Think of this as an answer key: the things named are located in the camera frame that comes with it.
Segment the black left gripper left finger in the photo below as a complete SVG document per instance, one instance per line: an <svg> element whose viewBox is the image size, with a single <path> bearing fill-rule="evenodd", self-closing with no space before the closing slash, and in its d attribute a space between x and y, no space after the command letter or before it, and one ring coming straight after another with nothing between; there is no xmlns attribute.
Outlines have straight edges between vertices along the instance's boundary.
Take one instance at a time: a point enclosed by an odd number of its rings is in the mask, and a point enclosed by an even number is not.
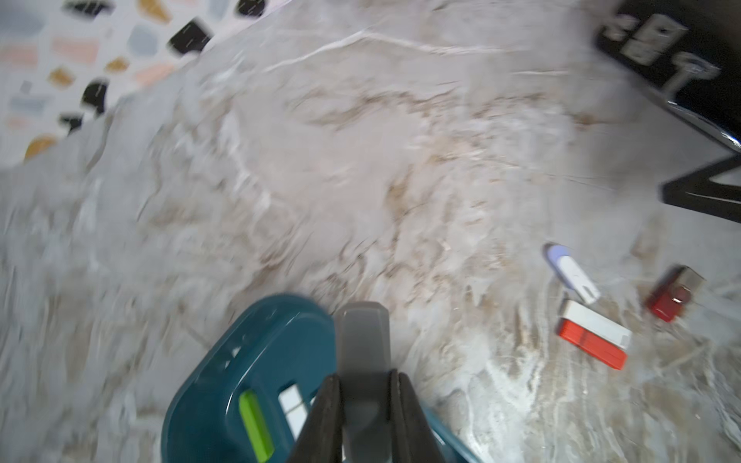
<svg viewBox="0 0 741 463"><path fill-rule="evenodd" d="M338 374L324 378L287 463L343 461L343 395Z"/></svg>

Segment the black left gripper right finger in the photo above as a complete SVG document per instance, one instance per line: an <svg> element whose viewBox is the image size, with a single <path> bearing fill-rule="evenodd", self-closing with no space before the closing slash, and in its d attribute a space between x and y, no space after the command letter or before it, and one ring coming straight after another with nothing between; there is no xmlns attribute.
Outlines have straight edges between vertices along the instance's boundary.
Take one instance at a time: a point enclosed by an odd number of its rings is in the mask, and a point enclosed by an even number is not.
<svg viewBox="0 0 741 463"><path fill-rule="evenodd" d="M389 424L393 462L445 461L409 377L398 370L390 373Z"/></svg>

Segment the small white usb flash drive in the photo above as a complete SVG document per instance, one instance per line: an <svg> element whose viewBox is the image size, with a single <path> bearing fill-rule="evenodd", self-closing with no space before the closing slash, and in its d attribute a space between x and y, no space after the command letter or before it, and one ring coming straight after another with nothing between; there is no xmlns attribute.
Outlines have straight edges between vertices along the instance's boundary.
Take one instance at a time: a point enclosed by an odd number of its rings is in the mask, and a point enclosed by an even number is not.
<svg viewBox="0 0 741 463"><path fill-rule="evenodd" d="M308 408L297 384L291 384L278 395L279 404L291 431L297 441L308 419Z"/></svg>

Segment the green usb flash drive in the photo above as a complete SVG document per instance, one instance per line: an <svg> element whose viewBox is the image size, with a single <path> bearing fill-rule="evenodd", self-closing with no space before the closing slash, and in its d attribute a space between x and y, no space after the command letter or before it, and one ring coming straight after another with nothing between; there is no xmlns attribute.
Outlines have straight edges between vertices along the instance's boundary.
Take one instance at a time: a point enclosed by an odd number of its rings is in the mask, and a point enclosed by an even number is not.
<svg viewBox="0 0 741 463"><path fill-rule="evenodd" d="M252 390L242 392L237 405L256 461L268 462L274 455L275 447L257 394Z"/></svg>

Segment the red usb flash drive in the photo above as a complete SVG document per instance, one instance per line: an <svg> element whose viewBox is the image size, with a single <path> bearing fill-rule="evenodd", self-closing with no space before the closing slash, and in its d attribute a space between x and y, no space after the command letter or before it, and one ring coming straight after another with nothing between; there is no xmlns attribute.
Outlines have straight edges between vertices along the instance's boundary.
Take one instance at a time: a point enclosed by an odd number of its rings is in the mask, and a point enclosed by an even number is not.
<svg viewBox="0 0 741 463"><path fill-rule="evenodd" d="M559 336L613 370L622 370L627 360L627 354L619 347L565 318Z"/></svg>

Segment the white purple-capped usb flash drive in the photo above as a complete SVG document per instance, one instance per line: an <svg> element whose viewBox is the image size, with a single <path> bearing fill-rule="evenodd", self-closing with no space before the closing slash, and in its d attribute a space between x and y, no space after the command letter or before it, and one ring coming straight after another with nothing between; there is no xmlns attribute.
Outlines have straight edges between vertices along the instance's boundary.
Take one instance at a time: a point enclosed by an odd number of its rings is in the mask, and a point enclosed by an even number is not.
<svg viewBox="0 0 741 463"><path fill-rule="evenodd" d="M582 266L573 258L569 248L549 243L545 245L544 255L557 276L581 299L584 305L596 304L601 297L601 292Z"/></svg>

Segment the dark red metal usb drive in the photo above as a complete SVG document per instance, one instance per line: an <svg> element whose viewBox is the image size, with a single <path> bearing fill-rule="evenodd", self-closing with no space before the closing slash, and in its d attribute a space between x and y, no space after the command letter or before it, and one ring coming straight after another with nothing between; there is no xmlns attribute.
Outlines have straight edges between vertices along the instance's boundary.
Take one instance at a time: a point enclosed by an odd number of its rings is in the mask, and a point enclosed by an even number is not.
<svg viewBox="0 0 741 463"><path fill-rule="evenodd" d="M682 314L704 284L704 277L686 265L675 265L648 295L646 308L667 323Z"/></svg>

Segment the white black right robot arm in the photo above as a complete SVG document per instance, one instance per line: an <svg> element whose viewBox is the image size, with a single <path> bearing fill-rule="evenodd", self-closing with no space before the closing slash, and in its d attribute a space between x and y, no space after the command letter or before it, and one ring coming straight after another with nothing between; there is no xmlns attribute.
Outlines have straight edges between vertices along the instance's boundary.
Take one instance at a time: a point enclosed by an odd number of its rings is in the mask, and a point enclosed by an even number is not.
<svg viewBox="0 0 741 463"><path fill-rule="evenodd" d="M735 154L662 185L664 204L740 223L740 186L719 183L714 177L740 168Z"/></svg>

